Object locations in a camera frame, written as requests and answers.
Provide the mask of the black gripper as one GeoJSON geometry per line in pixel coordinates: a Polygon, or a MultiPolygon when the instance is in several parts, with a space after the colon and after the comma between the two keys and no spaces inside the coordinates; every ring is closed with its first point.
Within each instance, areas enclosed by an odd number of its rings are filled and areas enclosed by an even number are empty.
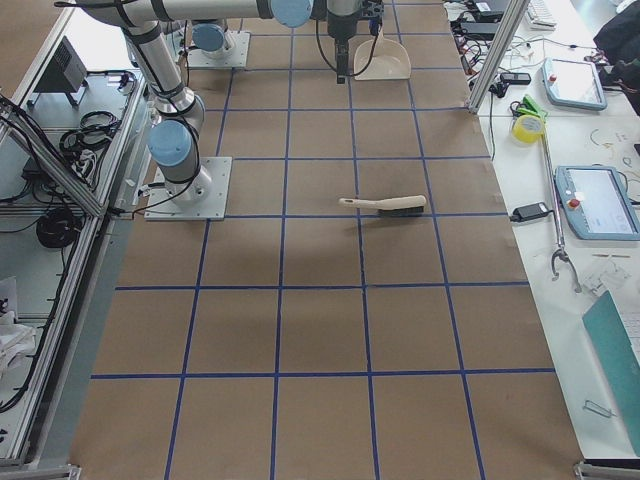
{"type": "Polygon", "coordinates": [[[344,84],[349,76],[349,41],[335,39],[334,52],[336,60],[336,82],[338,84],[344,84]]]}

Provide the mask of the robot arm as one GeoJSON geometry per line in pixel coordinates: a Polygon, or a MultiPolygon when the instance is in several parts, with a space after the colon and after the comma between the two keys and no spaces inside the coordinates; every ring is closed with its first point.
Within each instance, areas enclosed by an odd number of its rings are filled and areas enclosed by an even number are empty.
{"type": "MultiPolygon", "coordinates": [[[[366,63],[354,72],[349,68],[349,42],[357,33],[358,22],[363,16],[362,1],[259,1],[259,17],[275,18],[288,28],[298,28],[313,19],[317,49],[324,63],[336,74],[336,82],[344,84],[348,77],[365,73],[372,63],[378,34],[374,35],[366,63]],[[327,58],[320,41],[319,22],[327,23],[327,33],[334,40],[335,64],[327,58]]],[[[227,30],[223,19],[193,20],[192,42],[197,49],[212,53],[223,51],[227,42],[227,30]]]]}
{"type": "Polygon", "coordinates": [[[160,168],[168,200],[194,205],[212,185],[199,153],[204,103],[182,79],[165,43],[161,24],[178,20],[228,18],[276,19],[296,28],[312,13],[312,1],[56,1],[58,8],[79,8],[92,18],[121,29],[133,57],[155,95],[161,120],[147,145],[160,168]]]}

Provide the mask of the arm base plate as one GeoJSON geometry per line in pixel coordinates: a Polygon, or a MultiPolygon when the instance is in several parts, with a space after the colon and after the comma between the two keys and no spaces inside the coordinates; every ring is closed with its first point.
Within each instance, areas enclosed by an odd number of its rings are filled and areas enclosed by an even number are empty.
{"type": "Polygon", "coordinates": [[[183,186],[166,183],[160,168],[154,181],[162,186],[149,196],[151,206],[143,211],[148,221],[221,221],[225,218],[231,157],[201,157],[200,173],[182,193],[183,186]]]}
{"type": "Polygon", "coordinates": [[[245,68],[251,34],[248,31],[203,29],[193,32],[188,61],[193,69],[245,68]]]}

